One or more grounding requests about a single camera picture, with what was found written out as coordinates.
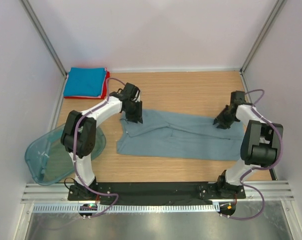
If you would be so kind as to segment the grey-blue t shirt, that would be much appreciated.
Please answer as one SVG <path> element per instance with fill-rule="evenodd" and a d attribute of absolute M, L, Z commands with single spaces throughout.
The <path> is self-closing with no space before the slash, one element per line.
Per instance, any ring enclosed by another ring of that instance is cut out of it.
<path fill-rule="evenodd" d="M 219 129 L 213 118 L 176 112 L 143 110 L 143 123 L 121 117 L 121 155 L 237 161 L 244 137 L 242 123 Z"/>

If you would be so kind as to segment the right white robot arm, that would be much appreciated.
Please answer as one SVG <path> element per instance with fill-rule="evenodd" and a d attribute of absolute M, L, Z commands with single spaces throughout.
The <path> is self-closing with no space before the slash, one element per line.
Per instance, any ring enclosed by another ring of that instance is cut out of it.
<path fill-rule="evenodd" d="M 213 123 L 218 129 L 229 129 L 234 122 L 242 122 L 246 126 L 240 159 L 218 177 L 213 187 L 222 199 L 238 197 L 244 191 L 245 179 L 256 171 L 273 168 L 283 154 L 283 126 L 263 117 L 245 96 L 243 91 L 231 92 L 230 104 Z"/>

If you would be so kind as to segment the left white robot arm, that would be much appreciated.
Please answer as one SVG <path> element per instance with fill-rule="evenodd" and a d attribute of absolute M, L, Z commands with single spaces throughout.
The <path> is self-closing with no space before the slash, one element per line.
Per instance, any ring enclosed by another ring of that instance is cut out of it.
<path fill-rule="evenodd" d="M 143 123 L 140 89 L 131 83 L 108 94 L 94 107 L 68 114 L 60 142 L 71 157 L 75 180 L 69 187 L 68 200 L 93 200 L 97 196 L 97 181 L 92 170 L 92 152 L 96 143 L 96 130 L 111 116 L 124 112 L 128 121 Z"/>

